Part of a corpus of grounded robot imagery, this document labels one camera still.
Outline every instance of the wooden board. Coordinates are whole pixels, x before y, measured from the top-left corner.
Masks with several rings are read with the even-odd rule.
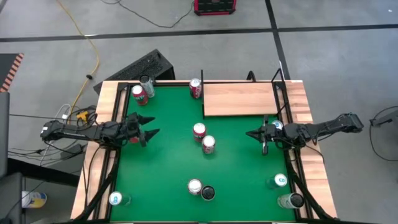
[[[204,84],[205,116],[276,114],[271,83]]]
[[[249,80],[205,80],[207,83],[209,82],[251,82]],[[112,118],[114,101],[116,98],[116,89],[119,82],[129,82],[129,83],[138,83],[138,81],[105,81],[103,82],[103,86],[101,89],[101,94],[99,95],[98,105],[96,112],[98,113],[98,122],[110,121]],[[173,83],[173,82],[186,82],[189,80],[159,80],[158,83]],[[308,105],[307,94],[304,89],[304,84],[301,80],[287,80],[287,94],[289,96],[290,108],[292,109],[293,121],[295,123],[312,123],[312,116],[310,107]],[[120,120],[121,112],[123,110],[123,103],[120,104],[118,111],[118,118]],[[85,168],[86,174],[88,172],[88,164],[93,157],[93,153],[96,150],[95,143],[89,143],[85,156]],[[94,194],[98,190],[98,184],[100,180],[100,174],[104,159],[104,151],[99,150],[97,152],[95,159],[93,160],[93,165],[91,167],[90,174],[90,187],[88,189],[88,198],[94,196]],[[311,194],[314,196],[315,200],[322,206],[322,208],[331,216],[336,217],[336,209],[333,203],[333,197],[331,196],[330,186],[328,182],[328,177],[326,175],[325,166],[322,163],[322,158],[316,152],[311,149],[303,148],[302,155],[303,161],[303,169],[305,174],[305,179],[307,181],[307,187]],[[109,192],[105,192],[103,195],[101,210],[99,211],[99,218],[105,217],[105,207],[106,202],[109,196]],[[75,202],[73,204],[73,209],[70,218],[76,218],[84,208],[85,201],[85,188],[83,181],[83,173],[81,173],[79,185],[76,192]],[[306,217],[305,209],[300,209],[300,214],[302,217]]]

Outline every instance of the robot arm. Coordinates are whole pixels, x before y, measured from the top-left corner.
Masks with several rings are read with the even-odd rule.
[[[262,154],[268,154],[268,141],[276,142],[277,147],[290,149],[304,147],[306,142],[316,141],[318,137],[332,135],[337,132],[359,133],[363,124],[353,113],[341,114],[336,119],[319,124],[286,124],[282,130],[268,124],[268,115],[264,116],[262,126],[246,134],[262,143]]]
[[[94,141],[102,146],[119,147],[124,140],[139,138],[142,146],[148,142],[159,129],[143,131],[141,125],[154,120],[153,117],[143,117],[137,113],[130,114],[127,121],[117,123],[108,121],[99,125],[81,128],[75,125],[63,124],[57,120],[44,124],[40,137],[43,141],[61,138]]]

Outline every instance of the red soda can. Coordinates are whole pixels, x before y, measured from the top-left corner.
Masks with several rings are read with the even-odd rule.
[[[138,138],[138,137],[132,137],[132,138],[130,139],[130,142],[133,143],[133,144],[139,143],[139,138]]]
[[[193,126],[193,138],[194,140],[201,142],[206,136],[206,126],[202,123],[197,123]]]
[[[148,103],[148,96],[147,93],[144,91],[142,86],[136,85],[132,88],[132,95],[135,97],[138,105],[145,105]]]
[[[197,78],[193,78],[189,82],[189,90],[192,98],[199,99],[201,97],[201,81]]]
[[[213,136],[206,136],[201,142],[201,148],[205,154],[211,154],[214,152],[216,147],[216,140]]]

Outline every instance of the green table surface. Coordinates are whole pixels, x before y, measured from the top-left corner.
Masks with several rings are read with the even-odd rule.
[[[287,175],[283,152],[269,144],[269,154],[245,135],[258,128],[262,116],[206,117],[201,100],[188,87],[157,87],[145,106],[130,97],[127,114],[138,112],[156,119],[143,129],[160,128],[147,144],[127,144],[121,149],[116,190],[130,195],[131,204],[114,206],[112,222],[138,221],[292,221],[294,211],[280,208],[277,198],[289,186],[271,190],[266,180]],[[195,123],[204,123],[216,139],[215,153],[205,155],[193,139]],[[188,192],[191,179],[215,188],[211,201]]]

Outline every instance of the gray floor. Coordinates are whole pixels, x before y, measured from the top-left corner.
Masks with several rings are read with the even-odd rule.
[[[154,27],[117,5],[99,0],[63,0],[86,34],[170,31]],[[189,0],[123,1],[142,15],[170,25],[185,14]],[[398,24],[394,0],[278,0],[272,1],[278,27],[352,26]],[[230,16],[197,17],[190,13],[171,30],[212,30],[270,27],[262,0],[239,0]],[[8,0],[0,13],[0,37],[77,35],[73,23],[53,0]],[[340,113],[357,113],[365,124],[360,134],[336,134],[321,143],[338,216],[357,222],[396,223],[398,219],[398,163],[376,157],[369,144],[369,119],[379,110],[398,105],[398,30],[351,30],[280,33],[292,79],[304,80],[315,122]],[[101,57],[95,79],[78,106],[95,105],[92,86],[153,49],[174,65],[178,79],[198,77],[204,69],[209,79],[271,78],[278,56],[271,33],[193,35],[94,40]],[[24,53],[25,58],[11,86],[11,113],[54,116],[64,103],[72,103],[95,55],[85,40],[0,43],[0,53]],[[39,131],[45,120],[12,117],[10,147],[44,147]],[[374,130],[377,150],[398,158],[396,129]],[[67,172],[81,168],[81,157],[55,164]],[[27,188],[35,183],[27,182]],[[75,189],[44,184],[49,204],[28,211],[27,222],[54,213],[66,220]]]

